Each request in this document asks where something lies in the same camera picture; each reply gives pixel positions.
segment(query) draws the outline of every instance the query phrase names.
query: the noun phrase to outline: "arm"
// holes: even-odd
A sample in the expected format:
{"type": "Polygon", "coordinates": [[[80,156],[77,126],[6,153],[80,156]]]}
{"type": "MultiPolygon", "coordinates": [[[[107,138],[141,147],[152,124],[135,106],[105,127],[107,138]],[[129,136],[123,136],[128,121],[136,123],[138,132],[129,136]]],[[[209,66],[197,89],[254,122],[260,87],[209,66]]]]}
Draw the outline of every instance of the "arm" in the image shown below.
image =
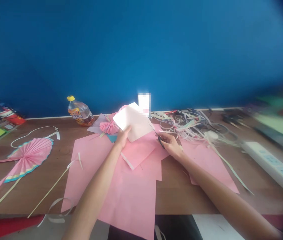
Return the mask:
{"type": "Polygon", "coordinates": [[[126,144],[127,134],[130,129],[131,126],[125,131],[119,132],[115,144],[82,194],[70,226],[62,238],[63,240],[87,240],[90,238],[91,231],[107,196],[117,160],[126,144]]]}
{"type": "Polygon", "coordinates": [[[165,141],[165,149],[185,167],[220,213],[244,239],[281,239],[280,232],[253,207],[184,154],[173,136],[167,133],[159,135],[165,141]]]}

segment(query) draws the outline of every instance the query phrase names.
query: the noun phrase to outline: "person's left hand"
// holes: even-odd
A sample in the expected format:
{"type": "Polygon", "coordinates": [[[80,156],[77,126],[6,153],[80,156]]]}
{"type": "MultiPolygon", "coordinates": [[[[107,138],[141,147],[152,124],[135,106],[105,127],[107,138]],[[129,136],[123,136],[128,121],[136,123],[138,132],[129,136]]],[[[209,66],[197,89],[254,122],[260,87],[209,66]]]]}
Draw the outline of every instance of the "person's left hand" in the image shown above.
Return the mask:
{"type": "Polygon", "coordinates": [[[115,145],[120,146],[121,148],[124,148],[127,142],[127,136],[129,131],[131,130],[131,125],[129,125],[124,131],[119,129],[117,140],[115,141],[115,145]]]}

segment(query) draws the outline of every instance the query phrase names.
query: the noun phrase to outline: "person's right hand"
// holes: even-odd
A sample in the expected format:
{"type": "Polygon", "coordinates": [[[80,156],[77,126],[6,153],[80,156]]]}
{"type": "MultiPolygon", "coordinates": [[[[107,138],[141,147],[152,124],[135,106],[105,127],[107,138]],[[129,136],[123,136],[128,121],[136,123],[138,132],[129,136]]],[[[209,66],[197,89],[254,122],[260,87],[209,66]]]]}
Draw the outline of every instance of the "person's right hand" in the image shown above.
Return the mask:
{"type": "Polygon", "coordinates": [[[179,147],[176,139],[174,136],[169,135],[168,133],[158,133],[163,141],[162,144],[164,145],[167,152],[173,156],[174,159],[178,160],[179,157],[183,154],[183,151],[179,147]]]}

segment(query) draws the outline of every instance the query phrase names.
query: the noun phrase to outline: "scissors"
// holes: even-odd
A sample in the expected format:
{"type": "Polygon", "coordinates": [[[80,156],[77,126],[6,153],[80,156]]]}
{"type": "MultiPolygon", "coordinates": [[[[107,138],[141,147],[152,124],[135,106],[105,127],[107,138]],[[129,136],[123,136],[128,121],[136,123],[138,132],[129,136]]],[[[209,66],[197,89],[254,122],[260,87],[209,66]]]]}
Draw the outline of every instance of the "scissors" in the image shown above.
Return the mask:
{"type": "Polygon", "coordinates": [[[165,149],[164,145],[161,142],[161,141],[163,141],[162,138],[158,135],[158,133],[156,133],[156,130],[152,126],[151,126],[151,128],[154,130],[155,134],[158,136],[158,141],[159,141],[160,145],[162,146],[163,149],[165,149]]]}

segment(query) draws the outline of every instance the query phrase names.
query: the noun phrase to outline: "yellow bottle cap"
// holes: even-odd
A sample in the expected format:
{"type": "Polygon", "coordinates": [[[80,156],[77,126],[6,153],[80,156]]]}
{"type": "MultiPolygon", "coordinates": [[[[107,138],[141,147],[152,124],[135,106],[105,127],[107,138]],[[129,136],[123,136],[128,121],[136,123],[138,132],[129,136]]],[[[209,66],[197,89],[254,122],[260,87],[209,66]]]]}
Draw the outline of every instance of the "yellow bottle cap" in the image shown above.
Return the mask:
{"type": "Polygon", "coordinates": [[[68,96],[67,99],[68,99],[69,102],[75,100],[74,96],[68,96]]]}

